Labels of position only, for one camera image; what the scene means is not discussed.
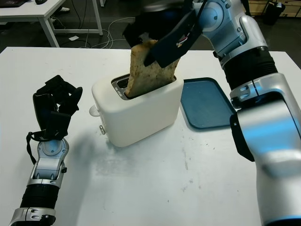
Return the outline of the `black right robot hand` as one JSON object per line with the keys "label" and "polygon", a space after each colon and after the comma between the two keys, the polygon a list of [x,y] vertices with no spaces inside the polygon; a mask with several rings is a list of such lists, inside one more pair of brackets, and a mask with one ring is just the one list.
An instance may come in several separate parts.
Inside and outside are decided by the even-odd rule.
{"label": "black right robot hand", "polygon": [[141,35],[160,40],[170,33],[180,20],[192,10],[191,0],[160,0],[142,8],[135,21],[127,25],[123,36],[130,47],[143,42]]}

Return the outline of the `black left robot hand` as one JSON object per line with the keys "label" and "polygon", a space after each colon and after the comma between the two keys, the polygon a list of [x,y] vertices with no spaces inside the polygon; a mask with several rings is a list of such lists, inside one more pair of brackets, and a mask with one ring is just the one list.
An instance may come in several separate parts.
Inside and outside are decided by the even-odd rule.
{"label": "black left robot hand", "polygon": [[68,135],[73,114],[83,88],[74,87],[57,75],[33,94],[33,104],[40,131],[34,132],[36,140],[61,140]]}

